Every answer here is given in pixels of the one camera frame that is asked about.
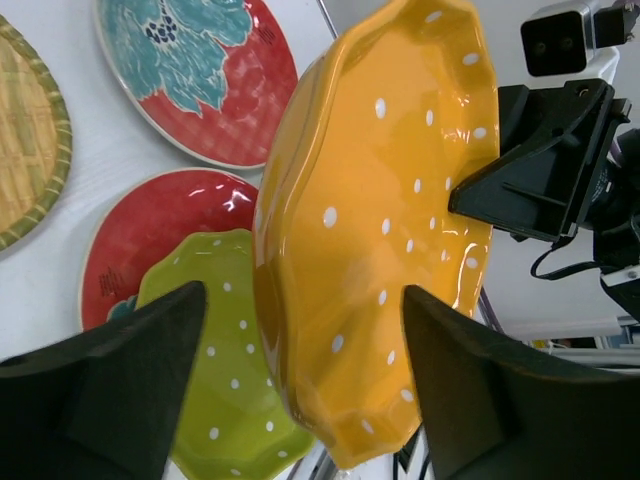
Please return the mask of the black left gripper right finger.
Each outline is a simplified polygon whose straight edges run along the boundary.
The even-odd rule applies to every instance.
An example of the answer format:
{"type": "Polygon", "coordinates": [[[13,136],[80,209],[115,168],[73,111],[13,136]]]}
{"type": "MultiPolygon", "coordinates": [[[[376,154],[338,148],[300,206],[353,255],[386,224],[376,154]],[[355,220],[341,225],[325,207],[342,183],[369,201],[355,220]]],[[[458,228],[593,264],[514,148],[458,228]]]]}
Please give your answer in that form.
{"type": "Polygon", "coordinates": [[[416,285],[402,318],[438,479],[635,479],[639,379],[531,348],[416,285]]]}

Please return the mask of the red plate with teal flower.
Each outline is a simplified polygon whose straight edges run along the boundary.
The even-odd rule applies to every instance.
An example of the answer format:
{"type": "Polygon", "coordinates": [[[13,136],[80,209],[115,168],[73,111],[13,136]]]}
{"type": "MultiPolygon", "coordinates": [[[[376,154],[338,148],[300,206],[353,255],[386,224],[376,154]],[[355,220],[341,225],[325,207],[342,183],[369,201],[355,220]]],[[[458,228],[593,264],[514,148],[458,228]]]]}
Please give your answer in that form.
{"type": "Polygon", "coordinates": [[[252,226],[258,188],[212,168],[184,168],[131,187],[98,221],[78,293],[83,330],[133,307],[142,277],[187,236],[252,226]]]}

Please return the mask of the woven bamboo pattern plate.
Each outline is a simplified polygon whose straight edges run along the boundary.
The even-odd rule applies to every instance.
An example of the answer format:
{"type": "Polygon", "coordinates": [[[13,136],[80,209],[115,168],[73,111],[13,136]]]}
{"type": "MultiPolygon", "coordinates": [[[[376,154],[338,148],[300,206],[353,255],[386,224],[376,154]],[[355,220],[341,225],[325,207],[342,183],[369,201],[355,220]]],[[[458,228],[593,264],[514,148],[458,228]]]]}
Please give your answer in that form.
{"type": "Polygon", "coordinates": [[[1,19],[1,248],[51,211],[71,169],[72,125],[60,88],[24,36],[1,19]]]}

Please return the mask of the yellow polka dot bowl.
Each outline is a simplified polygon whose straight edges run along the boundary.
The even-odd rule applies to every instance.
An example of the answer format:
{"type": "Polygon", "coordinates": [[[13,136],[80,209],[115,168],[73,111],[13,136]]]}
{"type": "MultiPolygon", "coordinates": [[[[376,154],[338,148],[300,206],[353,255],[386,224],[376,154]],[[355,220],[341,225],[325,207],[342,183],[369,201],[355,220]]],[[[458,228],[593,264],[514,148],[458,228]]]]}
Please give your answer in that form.
{"type": "Polygon", "coordinates": [[[340,468],[417,430],[403,290],[473,314],[492,229],[449,197],[499,154],[496,77],[468,1],[392,1],[301,76],[259,188],[254,295],[284,406],[340,468]]]}

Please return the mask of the green polka dot bowl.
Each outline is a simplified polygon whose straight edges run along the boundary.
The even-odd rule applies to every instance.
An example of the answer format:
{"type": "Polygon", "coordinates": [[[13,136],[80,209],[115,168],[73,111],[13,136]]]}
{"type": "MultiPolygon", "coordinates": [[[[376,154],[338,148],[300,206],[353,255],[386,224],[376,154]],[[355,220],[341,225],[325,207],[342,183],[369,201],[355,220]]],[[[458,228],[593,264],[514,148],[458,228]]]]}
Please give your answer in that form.
{"type": "Polygon", "coordinates": [[[284,409],[256,323],[251,234],[194,233],[143,277],[137,307],[199,281],[207,313],[172,460],[188,479],[273,479],[312,448],[284,409]]]}

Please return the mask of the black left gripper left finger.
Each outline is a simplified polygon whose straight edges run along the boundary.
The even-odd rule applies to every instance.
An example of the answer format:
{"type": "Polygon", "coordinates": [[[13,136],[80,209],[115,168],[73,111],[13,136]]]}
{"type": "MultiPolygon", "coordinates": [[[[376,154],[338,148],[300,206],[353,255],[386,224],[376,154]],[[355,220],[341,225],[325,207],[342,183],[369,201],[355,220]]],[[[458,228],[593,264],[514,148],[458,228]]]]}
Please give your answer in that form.
{"type": "Polygon", "coordinates": [[[2,361],[2,478],[162,478],[206,308],[204,284],[191,281],[2,361]]]}

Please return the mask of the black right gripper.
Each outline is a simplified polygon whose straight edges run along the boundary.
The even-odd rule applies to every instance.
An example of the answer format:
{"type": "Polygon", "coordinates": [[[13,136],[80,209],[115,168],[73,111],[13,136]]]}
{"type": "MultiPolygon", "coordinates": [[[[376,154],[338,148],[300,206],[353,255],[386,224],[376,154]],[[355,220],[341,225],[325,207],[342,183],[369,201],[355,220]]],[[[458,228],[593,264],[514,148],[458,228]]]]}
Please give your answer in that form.
{"type": "Polygon", "coordinates": [[[639,127],[601,79],[498,90],[500,155],[464,179],[449,210],[517,237],[592,232],[603,275],[639,277],[639,127]]]}

